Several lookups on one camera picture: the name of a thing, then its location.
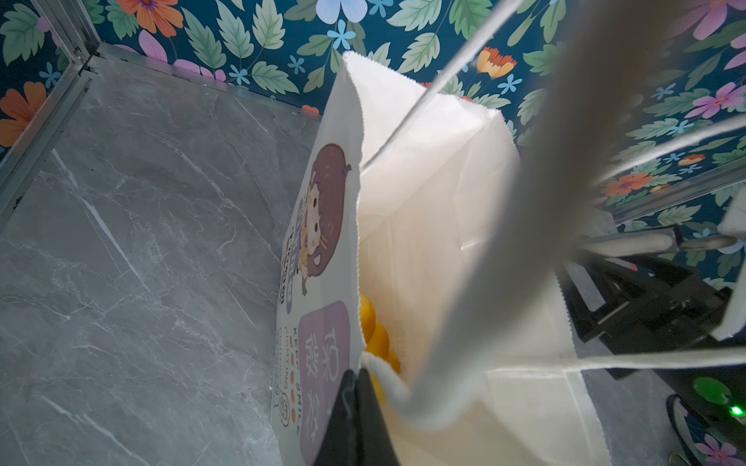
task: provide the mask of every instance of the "cartoon character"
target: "cartoon character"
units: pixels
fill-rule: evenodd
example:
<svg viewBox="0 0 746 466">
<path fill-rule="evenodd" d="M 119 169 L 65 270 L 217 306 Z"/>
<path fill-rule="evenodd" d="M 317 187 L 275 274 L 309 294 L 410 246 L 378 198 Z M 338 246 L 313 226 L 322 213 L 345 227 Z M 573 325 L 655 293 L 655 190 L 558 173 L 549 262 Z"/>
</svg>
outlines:
<svg viewBox="0 0 746 466">
<path fill-rule="evenodd" d="M 311 167 L 298 261 L 304 295 L 306 280 L 322 274 L 339 241 L 345 205 L 345 181 L 351 169 L 345 164 L 345 153 L 337 144 L 326 144 Z"/>
</svg>

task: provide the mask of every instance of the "brown cartoon hair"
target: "brown cartoon hair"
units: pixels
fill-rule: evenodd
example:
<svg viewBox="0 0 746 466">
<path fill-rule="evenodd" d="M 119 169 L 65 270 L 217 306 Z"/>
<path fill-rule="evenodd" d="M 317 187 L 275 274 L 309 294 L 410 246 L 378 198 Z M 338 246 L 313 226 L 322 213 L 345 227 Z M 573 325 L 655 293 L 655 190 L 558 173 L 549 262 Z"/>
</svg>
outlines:
<svg viewBox="0 0 746 466">
<path fill-rule="evenodd" d="M 345 181 L 352 167 L 345 164 L 345 152 L 337 144 L 326 144 L 316 156 L 311 168 L 309 188 L 319 188 L 319 216 L 321 241 L 308 256 L 308 276 L 318 277 L 334 254 L 342 231 L 342 214 L 345 206 Z M 320 256 L 317 265 L 314 259 Z"/>
</svg>

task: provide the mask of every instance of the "white paper bag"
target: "white paper bag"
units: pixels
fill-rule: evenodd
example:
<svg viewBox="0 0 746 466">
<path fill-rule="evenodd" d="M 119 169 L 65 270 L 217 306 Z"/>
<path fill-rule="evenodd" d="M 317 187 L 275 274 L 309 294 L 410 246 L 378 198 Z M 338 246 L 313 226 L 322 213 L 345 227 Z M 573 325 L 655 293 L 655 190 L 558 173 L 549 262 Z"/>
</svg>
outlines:
<svg viewBox="0 0 746 466">
<path fill-rule="evenodd" d="M 416 378 L 518 164 L 500 112 L 437 95 L 361 177 L 425 88 L 343 58 L 283 249 L 272 426 L 286 466 L 313 463 L 342 373 L 359 369 L 359 290 L 389 331 L 402 378 Z M 501 342 L 496 361 L 574 357 L 556 281 L 536 296 L 536 321 Z M 383 404 L 403 465 L 609 464 L 580 375 L 489 369 L 480 399 L 444 432 L 419 432 Z"/>
</svg>

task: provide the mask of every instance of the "purple label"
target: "purple label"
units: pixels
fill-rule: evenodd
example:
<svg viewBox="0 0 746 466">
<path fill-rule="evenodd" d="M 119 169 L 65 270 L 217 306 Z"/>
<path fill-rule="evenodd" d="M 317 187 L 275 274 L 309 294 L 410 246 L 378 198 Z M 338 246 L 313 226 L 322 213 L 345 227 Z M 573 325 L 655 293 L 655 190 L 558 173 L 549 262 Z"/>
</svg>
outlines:
<svg viewBox="0 0 746 466">
<path fill-rule="evenodd" d="M 309 312 L 298 323 L 303 424 L 301 455 L 312 465 L 319 453 L 342 374 L 350 366 L 350 317 L 337 301 Z"/>
<path fill-rule="evenodd" d="M 287 274 L 287 291 L 285 294 L 285 302 L 287 306 L 287 313 L 289 314 L 292 310 L 292 282 L 295 277 L 295 273 L 298 271 L 298 260 L 301 255 L 301 226 L 303 223 L 303 217 L 306 212 L 306 200 L 301 199 L 301 205 L 298 208 L 298 214 L 295 217 L 295 241 L 292 243 L 292 252 L 290 253 L 290 264 L 289 272 Z"/>
</svg>

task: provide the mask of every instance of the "green circle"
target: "green circle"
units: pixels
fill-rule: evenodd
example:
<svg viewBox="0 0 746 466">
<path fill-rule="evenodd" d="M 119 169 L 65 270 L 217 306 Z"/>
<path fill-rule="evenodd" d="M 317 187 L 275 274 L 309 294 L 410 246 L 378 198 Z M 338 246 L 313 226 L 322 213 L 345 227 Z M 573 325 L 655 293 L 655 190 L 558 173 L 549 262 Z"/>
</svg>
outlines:
<svg viewBox="0 0 746 466">
<path fill-rule="evenodd" d="M 692 387 L 699 396 L 716 405 L 727 404 L 733 396 L 730 393 L 730 388 L 726 387 L 720 380 L 711 377 L 697 377 L 692 383 Z"/>
</svg>

